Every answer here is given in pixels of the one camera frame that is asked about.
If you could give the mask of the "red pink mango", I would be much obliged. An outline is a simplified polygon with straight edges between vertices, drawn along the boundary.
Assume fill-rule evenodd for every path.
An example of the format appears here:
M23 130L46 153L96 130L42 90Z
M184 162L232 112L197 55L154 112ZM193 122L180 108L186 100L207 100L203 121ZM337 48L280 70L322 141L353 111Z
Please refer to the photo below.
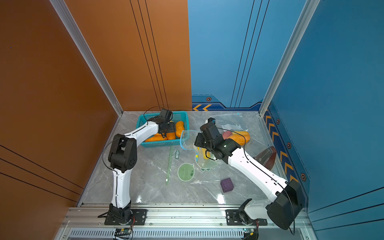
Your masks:
M232 135L232 132L231 131L225 131L223 132L222 136L223 138L226 140L228 139L230 136Z

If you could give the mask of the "yellow mango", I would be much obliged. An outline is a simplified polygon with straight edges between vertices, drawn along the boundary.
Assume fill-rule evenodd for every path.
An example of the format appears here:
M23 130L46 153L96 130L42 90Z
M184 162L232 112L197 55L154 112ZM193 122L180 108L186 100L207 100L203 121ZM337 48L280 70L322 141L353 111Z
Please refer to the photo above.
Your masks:
M202 149L202 155L205 160L210 160L210 153L206 149Z

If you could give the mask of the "large orange mango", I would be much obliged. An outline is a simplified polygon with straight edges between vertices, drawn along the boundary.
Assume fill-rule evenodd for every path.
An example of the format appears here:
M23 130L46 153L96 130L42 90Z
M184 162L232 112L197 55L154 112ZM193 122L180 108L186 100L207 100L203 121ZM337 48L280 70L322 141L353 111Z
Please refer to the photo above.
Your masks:
M232 134L229 136L229 139L234 140L240 146L244 146L246 143L250 141L251 136L246 131L237 131L237 132L232 132Z

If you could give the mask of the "clear zip-top bag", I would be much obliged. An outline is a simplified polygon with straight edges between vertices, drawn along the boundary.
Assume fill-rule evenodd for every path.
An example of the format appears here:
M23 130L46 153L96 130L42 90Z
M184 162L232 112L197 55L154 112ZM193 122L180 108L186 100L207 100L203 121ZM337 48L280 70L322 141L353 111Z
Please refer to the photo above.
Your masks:
M216 157L210 153L210 160L205 160L202 155L202 149L201 147L196 147L195 146L195 140L198 136L198 131L195 130L184 130L182 132L182 135L180 137L180 145L182 149L187 150L187 151L192 151L194 152L194 160L195 163L198 165L198 167L202 171L210 171L215 169L218 166L218 161Z
M250 134L251 139L248 143L241 147L261 148L266 146L264 139L261 135L259 124L256 118L248 116L244 113L231 113L213 115L212 118L216 119L216 126L219 132L223 134L225 131L237 132L246 131Z

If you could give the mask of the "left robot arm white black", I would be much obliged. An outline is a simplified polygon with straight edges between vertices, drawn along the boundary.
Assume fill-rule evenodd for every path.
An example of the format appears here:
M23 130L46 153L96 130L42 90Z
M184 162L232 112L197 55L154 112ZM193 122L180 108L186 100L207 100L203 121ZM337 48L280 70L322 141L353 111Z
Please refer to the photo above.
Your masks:
M167 133L174 133L175 123L172 121L173 112L162 109L157 116L154 116L139 128L126 134L117 134L111 142L108 161L110 169L114 174L113 200L110 204L109 216L113 216L121 222L128 222L131 219L131 198L130 180L132 169L138 160L138 146L155 136Z

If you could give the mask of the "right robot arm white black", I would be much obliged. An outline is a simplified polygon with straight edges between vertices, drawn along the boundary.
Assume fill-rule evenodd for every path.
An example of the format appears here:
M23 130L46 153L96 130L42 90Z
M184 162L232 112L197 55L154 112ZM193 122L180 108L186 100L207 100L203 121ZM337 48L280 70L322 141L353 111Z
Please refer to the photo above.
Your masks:
M240 171L268 198L263 204L253 204L251 199L244 201L238 209L238 221L244 225L254 225L264 209L276 226L291 230L292 234L295 232L295 219L305 203L302 187L297 181L287 181L273 174L253 159L235 140L224 139L214 118L209 118L200 127L194 145L206 149L217 160L222 160Z

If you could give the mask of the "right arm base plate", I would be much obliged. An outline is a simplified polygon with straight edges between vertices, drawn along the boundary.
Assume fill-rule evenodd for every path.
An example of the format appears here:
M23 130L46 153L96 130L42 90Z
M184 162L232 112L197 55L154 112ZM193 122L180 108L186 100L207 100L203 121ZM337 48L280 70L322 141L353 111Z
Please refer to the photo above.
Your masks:
M228 226L267 226L267 219L252 220L245 211L225 210Z

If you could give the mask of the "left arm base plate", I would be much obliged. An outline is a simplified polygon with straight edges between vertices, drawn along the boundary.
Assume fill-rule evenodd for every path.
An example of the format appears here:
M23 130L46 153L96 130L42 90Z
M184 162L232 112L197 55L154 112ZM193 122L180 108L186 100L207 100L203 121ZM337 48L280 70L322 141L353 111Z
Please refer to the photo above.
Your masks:
M147 219L147 213L147 209L129 209L122 213L108 211L104 225L144 226Z

